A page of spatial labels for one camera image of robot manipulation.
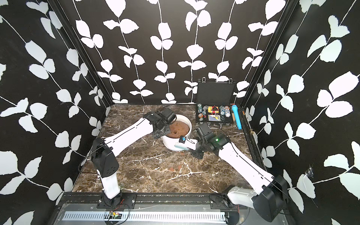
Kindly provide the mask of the white ceramic pot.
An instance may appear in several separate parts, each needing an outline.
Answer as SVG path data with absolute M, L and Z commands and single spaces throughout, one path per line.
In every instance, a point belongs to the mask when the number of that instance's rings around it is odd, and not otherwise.
M 170 125 L 171 133 L 161 137 L 161 140 L 167 149 L 178 152 L 181 149 L 175 147 L 175 145 L 179 143 L 181 136 L 190 138 L 191 130 L 192 124 L 190 120 L 184 115 L 177 114 L 175 123 Z

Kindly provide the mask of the teal scrub brush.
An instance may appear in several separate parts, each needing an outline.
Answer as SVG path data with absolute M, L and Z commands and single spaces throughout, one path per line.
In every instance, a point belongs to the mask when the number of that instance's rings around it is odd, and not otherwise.
M 181 150 L 188 150 L 188 147 L 187 146 L 185 146 L 185 145 L 183 145 L 183 144 L 181 144 L 181 143 L 177 143 L 177 144 L 175 144 L 174 145 L 174 148 L 176 148 L 176 149 L 181 149 Z

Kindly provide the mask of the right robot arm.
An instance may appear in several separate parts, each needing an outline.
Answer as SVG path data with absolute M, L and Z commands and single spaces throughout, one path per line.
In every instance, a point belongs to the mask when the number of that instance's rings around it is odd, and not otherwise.
M 285 179 L 280 175 L 275 177 L 255 164 L 236 147 L 226 132 L 216 135 L 207 124 L 201 124 L 196 133 L 195 139 L 181 137 L 179 141 L 198 159 L 202 159 L 205 152 L 214 153 L 252 187 L 251 190 L 231 188 L 227 193 L 230 202 L 252 208 L 261 218 L 272 222 L 290 199 Z

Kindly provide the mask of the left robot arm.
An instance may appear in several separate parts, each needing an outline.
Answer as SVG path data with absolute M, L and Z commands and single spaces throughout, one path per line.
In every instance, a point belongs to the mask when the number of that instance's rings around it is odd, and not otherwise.
M 176 114 L 168 108 L 151 111 L 120 133 L 93 141 L 89 156 L 100 176 L 103 193 L 108 200 L 113 200 L 121 194 L 116 175 L 119 169 L 116 157 L 146 135 L 151 134 L 153 138 L 158 139 L 170 134 L 170 125 L 176 119 Z

